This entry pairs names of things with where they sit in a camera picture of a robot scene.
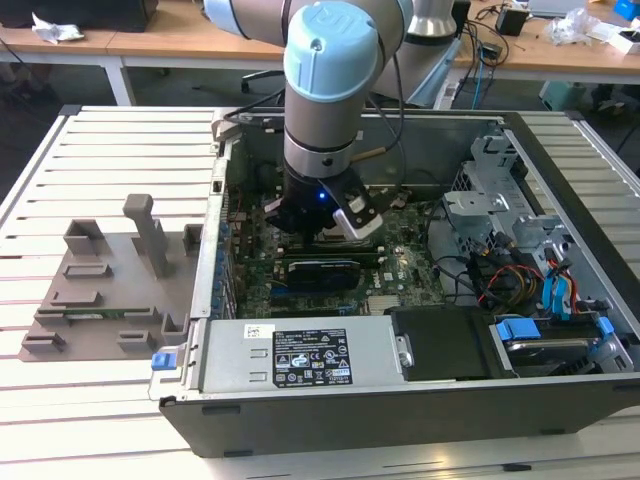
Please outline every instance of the motherboard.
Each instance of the motherboard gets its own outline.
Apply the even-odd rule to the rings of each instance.
[[[237,318],[382,315],[392,307],[444,303],[423,240],[428,203],[402,202],[365,241],[347,242],[332,229],[310,245],[270,226],[260,200],[252,203],[229,214]],[[324,284],[318,276],[328,268]]]

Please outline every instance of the black plastic cover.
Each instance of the black plastic cover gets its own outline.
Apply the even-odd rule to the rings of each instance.
[[[407,381],[511,378],[489,331],[490,316],[476,307],[435,305],[391,312],[396,335],[407,337],[414,366]]]

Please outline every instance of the light blue robot joint cap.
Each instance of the light blue robot joint cap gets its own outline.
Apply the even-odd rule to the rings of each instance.
[[[413,0],[398,0],[400,10],[402,10],[402,18],[404,18],[404,33],[409,31],[411,20],[413,19]]]
[[[204,0],[204,11],[220,30],[246,37],[233,13],[231,0]]]
[[[345,2],[317,2],[301,8],[289,24],[285,75],[299,95],[339,102],[372,79],[378,48],[378,31],[364,10]]]

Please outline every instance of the barcode sticker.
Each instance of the barcode sticker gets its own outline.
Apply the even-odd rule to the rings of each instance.
[[[275,331],[276,326],[273,324],[269,325],[250,325],[247,324],[244,326],[244,338],[245,339],[259,339],[259,338],[272,338],[273,332]]]

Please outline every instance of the floor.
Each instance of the floor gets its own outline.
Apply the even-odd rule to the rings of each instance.
[[[143,106],[236,106],[251,103],[264,94],[281,88],[282,79],[261,80],[255,93],[240,92],[240,77],[250,72],[224,70],[130,69],[130,77],[139,105]],[[0,85],[0,199],[8,193],[15,179],[36,150],[55,120],[62,104],[115,105],[109,83],[102,69],[85,66],[55,66],[50,84],[54,95],[28,101],[8,96],[10,85]],[[540,82],[495,81],[482,101],[486,110],[544,110],[538,99]],[[468,109],[474,89],[467,86],[454,108]],[[617,99],[629,102],[619,89]],[[580,111],[589,123],[616,150],[640,120],[640,114],[625,113],[617,118],[590,112],[590,95],[585,95]],[[626,143],[621,157],[634,170],[640,169],[640,130]]]

